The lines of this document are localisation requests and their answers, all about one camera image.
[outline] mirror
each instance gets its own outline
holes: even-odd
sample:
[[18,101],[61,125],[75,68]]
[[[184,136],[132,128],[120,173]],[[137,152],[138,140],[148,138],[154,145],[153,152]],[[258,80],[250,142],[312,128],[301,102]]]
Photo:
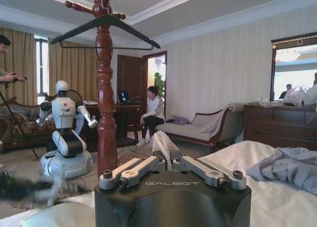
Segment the mirror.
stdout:
[[270,100],[282,100],[289,89],[317,82],[317,33],[272,41]]

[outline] patterned sofa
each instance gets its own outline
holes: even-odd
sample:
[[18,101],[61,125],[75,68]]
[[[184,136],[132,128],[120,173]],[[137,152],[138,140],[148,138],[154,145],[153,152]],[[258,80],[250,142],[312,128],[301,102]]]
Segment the patterned sofa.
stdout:
[[[80,94],[74,90],[69,90],[68,96],[74,101],[82,100]],[[48,96],[48,100],[51,101],[55,97],[56,95]],[[43,126],[36,124],[36,119],[40,114],[39,105],[22,105],[16,101],[16,97],[8,99],[7,103],[32,146],[45,146],[52,139],[52,133],[55,130],[54,121],[48,122]],[[0,104],[0,140],[3,142],[3,147],[0,152],[28,145],[28,142],[23,137],[19,127],[14,125],[13,118],[4,103]]]

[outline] coat hanger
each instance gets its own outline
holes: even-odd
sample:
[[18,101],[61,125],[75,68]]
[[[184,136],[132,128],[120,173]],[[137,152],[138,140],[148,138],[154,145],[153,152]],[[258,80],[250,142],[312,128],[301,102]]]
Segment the coat hanger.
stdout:
[[[146,43],[151,45],[151,48],[128,48],[128,47],[84,47],[84,46],[63,46],[62,41],[66,40],[68,38],[71,38],[75,35],[78,35],[80,33],[83,33],[87,30],[90,30],[94,27],[98,27],[101,25],[113,25],[116,27],[119,27],[123,30],[125,30],[126,32],[134,35],[135,37],[145,41]],[[124,23],[123,21],[121,21],[120,19],[118,19],[117,17],[113,16],[113,15],[102,15],[100,17],[97,17],[96,19],[77,27],[76,29],[73,29],[67,33],[65,33],[64,35],[58,36],[56,38],[54,38],[51,41],[51,44],[56,44],[56,43],[60,43],[60,46],[62,48],[84,48],[84,49],[89,49],[89,48],[98,48],[98,49],[121,49],[121,50],[152,50],[153,47],[156,47],[158,49],[160,49],[160,46],[158,43],[156,43],[153,40],[150,40],[147,36],[143,35],[142,33],[140,33],[139,31],[137,31],[136,29],[132,28],[131,26],[129,26],[128,24]]]

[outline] ceiling light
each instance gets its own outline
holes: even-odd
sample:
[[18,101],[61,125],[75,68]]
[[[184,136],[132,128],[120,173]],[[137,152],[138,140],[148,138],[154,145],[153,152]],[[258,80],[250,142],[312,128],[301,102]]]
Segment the ceiling light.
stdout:
[[297,60],[300,56],[301,54],[294,49],[284,49],[276,52],[275,61],[292,62]]

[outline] white sneakers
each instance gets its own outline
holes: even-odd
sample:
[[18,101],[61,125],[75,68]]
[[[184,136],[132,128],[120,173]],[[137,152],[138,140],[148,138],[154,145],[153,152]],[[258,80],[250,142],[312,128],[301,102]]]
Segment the white sneakers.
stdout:
[[[148,142],[153,142],[153,136],[151,136],[148,140]],[[147,143],[146,139],[142,138],[137,144],[136,146],[143,146]]]
[[139,143],[137,143],[136,145],[137,146],[143,146],[143,145],[145,145],[146,144],[146,140],[144,139],[144,138],[142,138],[140,141],[139,141]]

